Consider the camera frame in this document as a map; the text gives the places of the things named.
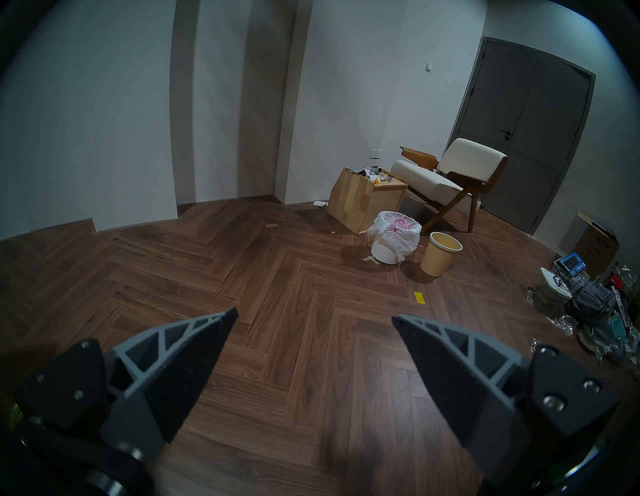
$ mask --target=cardboard box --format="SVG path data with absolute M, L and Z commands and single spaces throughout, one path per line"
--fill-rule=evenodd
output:
M 576 219 L 582 235 L 573 248 L 587 265 L 585 269 L 591 278 L 600 276 L 616 256 L 620 247 L 616 236 L 606 228 L 594 222 L 584 212 L 578 212 Z

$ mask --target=white cushion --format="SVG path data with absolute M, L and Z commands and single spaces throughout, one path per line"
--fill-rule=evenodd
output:
M 438 170 L 443 174 L 450 171 L 487 180 L 505 154 L 474 141 L 456 138 L 444 152 Z
M 461 187 L 446 177 L 404 160 L 396 160 L 391 166 L 391 172 L 406 179 L 409 186 L 419 193 L 442 205 L 447 205 L 462 191 Z M 471 195 L 467 195 L 457 204 L 456 208 L 463 212 L 469 212 L 470 202 Z

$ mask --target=wooden box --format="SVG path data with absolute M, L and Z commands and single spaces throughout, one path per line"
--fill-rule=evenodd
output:
M 373 181 L 345 167 L 331 190 L 327 207 L 329 214 L 350 231 L 361 234 L 367 231 L 380 212 L 397 212 L 407 183 L 390 172 L 382 172 L 391 176 L 392 180 L 374 184 Z

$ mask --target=black bag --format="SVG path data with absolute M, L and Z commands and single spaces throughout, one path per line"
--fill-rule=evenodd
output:
M 588 325 L 598 326 L 609 320 L 615 304 L 616 296 L 610 289 L 595 281 L 588 281 L 573 295 L 574 317 Z

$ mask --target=screw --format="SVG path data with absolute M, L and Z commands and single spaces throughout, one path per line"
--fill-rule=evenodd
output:
M 555 410 L 557 412 L 560 412 L 564 408 L 564 401 L 552 394 L 547 394 L 542 399 L 542 403 L 550 410 Z
M 583 382 L 582 387 L 587 390 L 593 391 L 594 393 L 600 391 L 600 384 L 598 384 L 596 381 L 592 381 L 591 379 L 587 379 L 585 382 Z
M 551 356 L 556 356 L 557 355 L 556 351 L 553 348 L 547 348 L 547 347 L 542 348 L 540 350 L 540 353 L 548 353 Z

